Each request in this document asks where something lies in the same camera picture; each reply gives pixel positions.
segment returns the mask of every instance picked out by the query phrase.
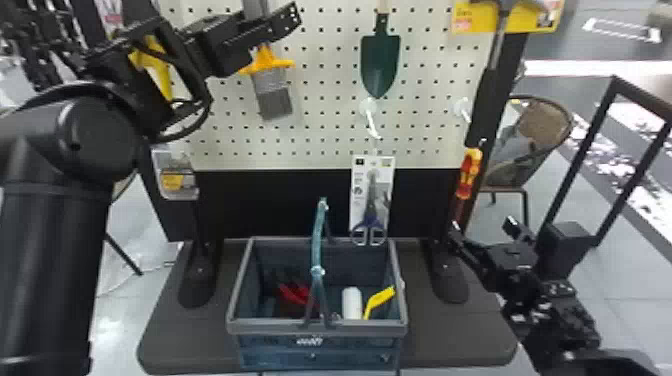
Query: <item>basket handle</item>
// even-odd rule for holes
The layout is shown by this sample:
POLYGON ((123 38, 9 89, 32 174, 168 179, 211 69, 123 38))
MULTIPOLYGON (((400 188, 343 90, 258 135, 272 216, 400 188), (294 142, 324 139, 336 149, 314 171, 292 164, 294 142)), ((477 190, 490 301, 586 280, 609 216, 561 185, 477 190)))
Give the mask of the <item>basket handle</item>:
POLYGON ((306 311, 303 315, 303 323, 299 328, 304 329, 310 325, 310 316, 315 306, 315 299, 320 302, 320 313, 324 321, 324 326, 327 329, 333 329, 334 325, 331 320, 331 311, 329 310, 329 302, 327 301, 327 294, 324 289, 324 282, 322 277, 326 271, 322 267, 322 230, 324 229, 328 241, 332 243, 334 240, 331 236, 329 223, 327 221, 327 212, 329 205, 327 205, 327 198, 322 197, 317 204, 317 212, 315 214, 315 223, 313 224, 313 235, 310 240, 311 263, 310 275, 313 279, 310 285, 310 295, 308 296, 308 304, 306 304, 306 311))

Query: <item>pegboard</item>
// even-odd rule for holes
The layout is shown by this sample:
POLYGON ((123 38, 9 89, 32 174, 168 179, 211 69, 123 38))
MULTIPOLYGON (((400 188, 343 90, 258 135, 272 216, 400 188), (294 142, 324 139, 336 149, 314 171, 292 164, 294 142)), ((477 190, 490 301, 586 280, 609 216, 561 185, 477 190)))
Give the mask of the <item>pegboard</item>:
MULTIPOLYGON (((286 2, 269 3, 276 9, 286 2)), ((344 169, 352 155, 374 152, 359 114, 367 97, 359 48, 361 37, 373 34, 376 3, 297 0, 303 25, 273 44, 279 58, 296 62, 287 72, 294 115, 264 123, 249 77, 210 79, 209 120, 171 147, 186 152, 197 170, 344 169)), ((378 153, 395 156, 398 168, 459 168, 468 125, 453 104, 463 97, 473 103, 492 34, 453 35, 450 0, 389 3, 388 32, 401 36, 401 54, 396 81, 374 116, 383 137, 378 153)), ((242 5, 162 0, 160 9, 179 27, 242 5)))

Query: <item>basket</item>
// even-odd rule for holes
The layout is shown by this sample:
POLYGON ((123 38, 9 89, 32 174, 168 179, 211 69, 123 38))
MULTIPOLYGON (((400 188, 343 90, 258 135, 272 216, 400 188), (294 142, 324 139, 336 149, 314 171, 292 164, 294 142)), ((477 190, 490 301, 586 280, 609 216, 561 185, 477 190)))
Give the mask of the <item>basket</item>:
POLYGON ((241 367, 249 371, 397 369, 408 313, 394 242, 359 247, 349 238, 322 240, 317 235, 249 240, 226 317, 241 367), (276 284, 286 282, 278 281, 277 275, 287 269, 296 271, 293 278, 311 282, 303 318, 274 317, 276 284), (333 313, 341 312, 341 291, 349 286, 360 289, 364 305, 386 287, 394 286, 396 294, 377 307, 370 320, 345 320, 333 313), (319 316, 311 315, 317 311, 319 316))

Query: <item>white tape roll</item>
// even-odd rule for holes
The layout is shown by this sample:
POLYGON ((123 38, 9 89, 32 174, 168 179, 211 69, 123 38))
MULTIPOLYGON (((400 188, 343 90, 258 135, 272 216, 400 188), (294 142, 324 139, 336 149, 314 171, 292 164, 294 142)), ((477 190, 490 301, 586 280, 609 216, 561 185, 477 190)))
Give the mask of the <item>white tape roll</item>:
POLYGON ((343 318, 346 320, 362 319, 362 292, 357 287, 347 287, 341 294, 343 302, 343 318))

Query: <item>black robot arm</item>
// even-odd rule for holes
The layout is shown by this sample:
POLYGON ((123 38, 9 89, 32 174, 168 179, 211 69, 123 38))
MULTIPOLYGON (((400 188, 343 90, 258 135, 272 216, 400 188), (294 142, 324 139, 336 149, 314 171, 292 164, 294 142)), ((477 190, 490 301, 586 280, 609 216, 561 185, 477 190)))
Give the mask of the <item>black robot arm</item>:
POLYGON ((205 78, 235 73, 251 62, 250 48, 288 35, 301 21, 294 3, 263 19, 216 15, 182 30, 157 15, 79 50, 57 41, 70 38, 71 19, 50 17, 42 0, 32 9, 17 3, 20 9, 0 0, 2 36, 20 42, 24 70, 40 93, 0 117, 0 375, 86 375, 113 184, 136 167, 144 144, 203 124, 212 102, 205 78), (49 29, 60 34, 47 32, 54 26, 48 21, 61 23, 49 29), (149 49, 147 35, 164 51, 149 49), (67 50, 59 56, 79 81, 59 84, 51 61, 40 60, 50 48, 67 50), (172 64, 191 98, 166 100, 129 60, 135 48, 172 64), (164 133, 197 111, 195 123, 164 133))
POLYGON ((466 239, 459 226, 444 244, 478 276, 484 288, 505 301, 502 316, 537 372, 546 376, 653 376, 643 353, 599 349, 595 320, 567 280, 591 248, 578 224, 548 225, 536 237, 509 217, 503 226, 513 242, 486 246, 466 239))

